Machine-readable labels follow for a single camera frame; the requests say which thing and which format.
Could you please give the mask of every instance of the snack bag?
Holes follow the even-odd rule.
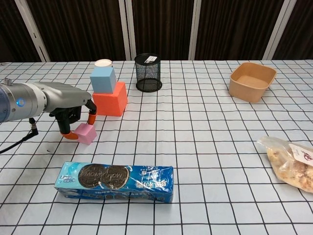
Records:
[[[313,193],[313,149],[275,137],[262,137],[268,159],[278,179]]]

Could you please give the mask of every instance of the bag label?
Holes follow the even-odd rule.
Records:
[[[149,56],[148,59],[146,59],[145,63],[149,64],[152,63],[153,61],[155,61],[157,59],[156,56]]]
[[[293,157],[297,161],[313,166],[313,152],[292,143],[289,146],[292,149]]]

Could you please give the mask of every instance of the dark curtain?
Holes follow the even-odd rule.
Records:
[[[0,0],[0,62],[41,61],[14,0]]]
[[[284,0],[203,0],[197,60],[260,60]]]
[[[187,60],[193,0],[133,0],[136,53]]]
[[[296,2],[273,59],[313,59],[313,0]]]
[[[51,61],[125,60],[117,0],[27,0]]]

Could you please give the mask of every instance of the black mesh pen holder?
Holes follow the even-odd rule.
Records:
[[[136,56],[136,87],[142,92],[156,92],[161,89],[161,60],[158,55],[145,53]]]

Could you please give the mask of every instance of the cookie image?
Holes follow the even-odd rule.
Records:
[[[129,171],[122,165],[111,165],[104,170],[101,182],[110,189],[120,189],[128,181]]]
[[[84,166],[79,174],[78,181],[85,188],[95,188],[101,181],[105,168],[101,164],[90,164]]]

